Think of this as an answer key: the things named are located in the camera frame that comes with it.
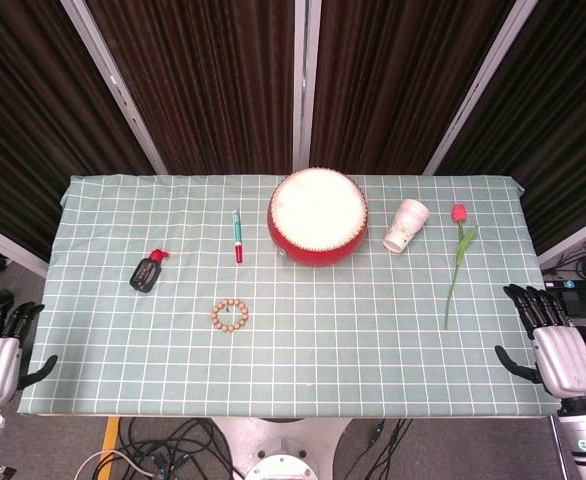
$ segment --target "white paper cup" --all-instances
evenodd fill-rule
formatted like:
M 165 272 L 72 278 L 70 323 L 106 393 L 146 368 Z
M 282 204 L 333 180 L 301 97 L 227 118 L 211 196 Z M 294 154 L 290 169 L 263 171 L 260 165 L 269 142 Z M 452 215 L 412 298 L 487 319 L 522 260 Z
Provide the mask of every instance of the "white paper cup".
M 415 234 L 420 231 L 427 218 L 429 218 L 429 209 L 424 204 L 417 200 L 402 200 L 395 213 L 393 225 L 382 243 L 391 252 L 402 253 Z

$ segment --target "bottle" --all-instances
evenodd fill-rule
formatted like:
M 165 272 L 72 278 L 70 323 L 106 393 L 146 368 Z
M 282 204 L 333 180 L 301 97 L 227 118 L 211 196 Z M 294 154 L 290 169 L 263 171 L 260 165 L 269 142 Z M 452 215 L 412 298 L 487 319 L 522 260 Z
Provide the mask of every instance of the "bottle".
M 157 277 L 160 276 L 162 259 L 169 254 L 162 250 L 155 249 L 149 255 L 149 258 L 143 258 L 135 269 L 129 284 L 142 293 L 148 293 L 153 288 Z

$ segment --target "red drum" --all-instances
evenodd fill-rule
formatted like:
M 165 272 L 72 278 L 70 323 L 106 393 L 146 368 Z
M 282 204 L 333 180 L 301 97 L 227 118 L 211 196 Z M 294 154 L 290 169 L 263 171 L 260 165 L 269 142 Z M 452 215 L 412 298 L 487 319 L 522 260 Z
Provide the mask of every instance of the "red drum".
M 366 199 L 346 175 L 307 168 L 286 177 L 267 212 L 275 244 L 291 259 L 310 266 L 337 263 L 364 239 Z

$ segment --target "bracelet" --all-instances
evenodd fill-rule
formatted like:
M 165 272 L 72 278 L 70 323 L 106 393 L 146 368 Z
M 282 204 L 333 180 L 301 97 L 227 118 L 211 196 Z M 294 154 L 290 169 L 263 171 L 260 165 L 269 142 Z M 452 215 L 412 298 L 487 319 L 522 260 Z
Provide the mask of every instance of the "bracelet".
M 240 309 L 242 316 L 235 323 L 229 323 L 228 325 L 226 323 L 222 323 L 220 319 L 217 317 L 218 313 L 224 308 L 226 308 L 226 310 L 228 311 L 228 307 L 233 306 Z M 220 301 L 217 305 L 215 305 L 213 307 L 213 310 L 211 310 L 211 321 L 213 322 L 213 326 L 215 326 L 215 328 L 217 328 L 218 330 L 222 330 L 223 332 L 230 333 L 234 330 L 239 330 L 246 324 L 246 321 L 248 319 L 249 310 L 248 308 L 246 308 L 244 302 L 242 302 L 238 298 L 225 298 L 222 301 Z

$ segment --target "dark brown curtain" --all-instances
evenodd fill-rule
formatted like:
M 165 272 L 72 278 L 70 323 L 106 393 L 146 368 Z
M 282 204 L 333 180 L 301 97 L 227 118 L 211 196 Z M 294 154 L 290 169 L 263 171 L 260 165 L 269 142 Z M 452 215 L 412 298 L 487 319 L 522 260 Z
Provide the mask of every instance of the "dark brown curtain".
M 291 169 L 293 0 L 89 0 L 172 174 Z
M 513 176 L 538 253 L 586 225 L 586 3 L 538 4 L 437 174 Z
M 422 173 L 512 4 L 324 0 L 310 163 Z
M 71 175 L 152 169 L 57 1 L 0 1 L 0 233 L 48 260 Z

